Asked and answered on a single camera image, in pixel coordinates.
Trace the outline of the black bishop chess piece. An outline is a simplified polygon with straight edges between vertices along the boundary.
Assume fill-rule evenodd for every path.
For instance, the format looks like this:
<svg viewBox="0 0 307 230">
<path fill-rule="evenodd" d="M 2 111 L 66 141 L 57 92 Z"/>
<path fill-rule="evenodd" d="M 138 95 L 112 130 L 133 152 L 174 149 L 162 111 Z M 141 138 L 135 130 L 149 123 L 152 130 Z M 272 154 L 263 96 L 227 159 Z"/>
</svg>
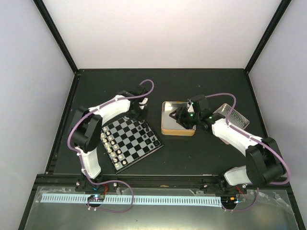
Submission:
<svg viewBox="0 0 307 230">
<path fill-rule="evenodd" d="M 151 136 L 153 136 L 153 135 L 154 135 L 154 134 L 153 134 L 152 131 L 148 132 L 148 136 L 149 136 L 149 137 L 151 137 Z"/>
</svg>

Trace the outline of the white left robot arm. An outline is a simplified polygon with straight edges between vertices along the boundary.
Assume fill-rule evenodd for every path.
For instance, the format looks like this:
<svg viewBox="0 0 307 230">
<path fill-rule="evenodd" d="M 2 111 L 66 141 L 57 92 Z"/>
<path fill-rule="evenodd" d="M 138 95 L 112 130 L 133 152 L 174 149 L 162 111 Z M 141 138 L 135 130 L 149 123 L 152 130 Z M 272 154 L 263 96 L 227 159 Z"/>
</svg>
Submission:
<svg viewBox="0 0 307 230">
<path fill-rule="evenodd" d="M 92 191 L 103 186 L 102 172 L 97 156 L 97 147 L 101 141 L 101 130 L 105 123 L 118 115 L 134 120 L 144 120 L 148 111 L 148 95 L 154 90 L 152 80 L 142 81 L 134 92 L 121 91 L 112 99 L 91 107 L 79 108 L 73 117 L 67 146 L 75 151 L 80 159 L 81 172 L 87 178 L 86 185 Z"/>
</svg>

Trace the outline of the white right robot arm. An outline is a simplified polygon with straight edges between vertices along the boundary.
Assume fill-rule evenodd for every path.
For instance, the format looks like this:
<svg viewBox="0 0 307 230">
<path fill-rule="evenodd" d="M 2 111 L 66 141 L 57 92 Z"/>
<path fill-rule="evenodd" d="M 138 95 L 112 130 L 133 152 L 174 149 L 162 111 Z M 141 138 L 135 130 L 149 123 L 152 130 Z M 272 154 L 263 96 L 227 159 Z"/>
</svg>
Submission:
<svg viewBox="0 0 307 230">
<path fill-rule="evenodd" d="M 221 113 L 191 112 L 182 106 L 169 116 L 185 129 L 201 126 L 243 154 L 246 162 L 244 166 L 222 173 L 223 178 L 219 179 L 218 187 L 223 193 L 230 193 L 239 184 L 256 187 L 278 184 L 277 179 L 288 173 L 274 139 L 252 135 L 233 125 Z"/>
</svg>

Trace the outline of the white chess piece row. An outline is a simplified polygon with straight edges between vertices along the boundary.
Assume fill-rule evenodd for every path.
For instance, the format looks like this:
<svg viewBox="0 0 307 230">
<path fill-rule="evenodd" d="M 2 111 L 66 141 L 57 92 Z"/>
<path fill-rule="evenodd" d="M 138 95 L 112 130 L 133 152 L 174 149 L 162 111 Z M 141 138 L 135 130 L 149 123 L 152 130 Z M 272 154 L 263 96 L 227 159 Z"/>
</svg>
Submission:
<svg viewBox="0 0 307 230">
<path fill-rule="evenodd" d="M 128 165 L 128 161 L 124 156 L 125 144 L 120 134 L 115 128 L 105 126 L 102 127 L 100 138 L 116 172 L 119 172 L 124 166 Z"/>
</svg>

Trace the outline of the gold metal tin base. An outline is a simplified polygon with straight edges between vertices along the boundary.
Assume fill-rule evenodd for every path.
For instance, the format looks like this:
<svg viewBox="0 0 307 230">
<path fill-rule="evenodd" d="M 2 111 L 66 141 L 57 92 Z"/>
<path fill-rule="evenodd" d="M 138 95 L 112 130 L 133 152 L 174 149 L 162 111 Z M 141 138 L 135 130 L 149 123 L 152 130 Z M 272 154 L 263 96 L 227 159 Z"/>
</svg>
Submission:
<svg viewBox="0 0 307 230">
<path fill-rule="evenodd" d="M 161 133 L 169 136 L 193 136 L 196 131 L 196 126 L 192 129 L 185 129 L 169 115 L 171 112 L 186 105 L 186 102 L 163 102 L 161 115 Z"/>
</svg>

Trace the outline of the black and grey chessboard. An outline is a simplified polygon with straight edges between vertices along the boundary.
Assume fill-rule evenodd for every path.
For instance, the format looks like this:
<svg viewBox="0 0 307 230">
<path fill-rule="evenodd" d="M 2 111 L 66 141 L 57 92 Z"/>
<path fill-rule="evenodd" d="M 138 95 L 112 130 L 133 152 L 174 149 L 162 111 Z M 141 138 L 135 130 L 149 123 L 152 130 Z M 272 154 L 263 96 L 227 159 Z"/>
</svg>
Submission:
<svg viewBox="0 0 307 230">
<path fill-rule="evenodd" d="M 116 172 L 115 170 L 116 174 L 126 170 L 127 168 L 143 160 L 144 158 L 146 158 L 147 156 L 151 155 L 152 153 L 154 153 L 155 151 L 159 150 L 164 146 L 162 141 L 159 139 L 159 137 L 155 134 L 154 130 L 150 126 L 149 126 L 150 128 L 149 132 L 152 131 L 153 136 L 151 137 L 148 136 L 148 132 L 146 132 L 145 128 L 142 127 L 142 123 L 144 122 L 149 126 L 149 123 L 146 120 L 138 121 L 138 120 L 132 120 L 126 116 L 122 116 L 119 119 L 109 124 L 104 124 L 102 126 L 102 127 L 107 126 L 109 128 L 115 128 L 120 134 L 123 143 L 125 144 L 124 156 L 128 161 L 128 165 L 124 166 L 124 168 L 119 172 Z M 152 141 L 153 137 L 156 137 L 156 141 L 160 143 L 159 146 L 154 145 L 155 141 Z"/>
</svg>

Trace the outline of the silver tin lid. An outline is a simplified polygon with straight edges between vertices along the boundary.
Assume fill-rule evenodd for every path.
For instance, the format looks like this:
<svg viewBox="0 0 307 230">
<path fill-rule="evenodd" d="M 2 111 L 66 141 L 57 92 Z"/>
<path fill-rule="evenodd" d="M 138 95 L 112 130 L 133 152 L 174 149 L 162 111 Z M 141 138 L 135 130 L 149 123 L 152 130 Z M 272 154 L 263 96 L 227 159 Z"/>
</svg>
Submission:
<svg viewBox="0 0 307 230">
<path fill-rule="evenodd" d="M 249 125 L 249 120 L 237 110 L 233 109 L 228 117 L 227 125 L 226 116 L 230 110 L 231 106 L 225 103 L 213 112 L 213 119 L 215 122 L 212 125 L 212 133 L 214 136 L 222 139 L 227 144 L 245 149 L 246 144 L 248 144 L 248 138 L 243 136 L 240 132 L 232 129 L 230 125 L 235 126 L 237 129 L 243 132 Z"/>
</svg>

